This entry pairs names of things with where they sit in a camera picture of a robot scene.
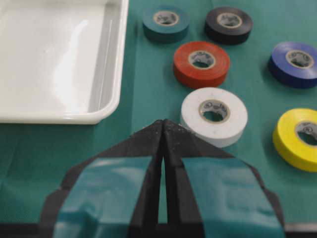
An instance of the green surface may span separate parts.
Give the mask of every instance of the green surface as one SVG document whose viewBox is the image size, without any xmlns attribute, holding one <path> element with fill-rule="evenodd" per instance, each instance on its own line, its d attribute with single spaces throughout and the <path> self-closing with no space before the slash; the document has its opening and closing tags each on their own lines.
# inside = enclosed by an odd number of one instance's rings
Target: green surface
<svg viewBox="0 0 317 238">
<path fill-rule="evenodd" d="M 65 200 L 53 237 L 126 237 L 151 159 L 98 158 L 92 162 Z"/>
<path fill-rule="evenodd" d="M 144 37 L 143 11 L 160 4 L 179 6 L 190 16 L 189 33 L 181 42 L 161 45 Z M 260 171 L 266 186 L 279 195 L 287 222 L 317 222 L 317 174 L 285 163 L 271 139 L 285 111 L 317 110 L 317 88 L 283 86 L 266 66 L 280 42 L 317 47 L 316 0 L 130 0 L 122 95 L 114 114 L 95 126 L 0 125 L 0 222 L 38 221 L 45 197 L 58 188 L 71 166 L 156 119 L 179 122 L 182 101 L 192 89 L 175 79 L 173 54 L 186 42 L 210 41 L 203 32 L 204 21 L 218 6 L 240 8 L 254 21 L 246 43 L 222 46 L 231 68 L 221 88 L 240 97 L 249 112 L 242 138 L 225 151 Z M 160 221 L 166 220 L 166 201 L 160 201 L 160 209 Z"/>
<path fill-rule="evenodd" d="M 199 157 L 183 162 L 206 238 L 285 237 L 258 181 L 241 160 Z"/>
</svg>

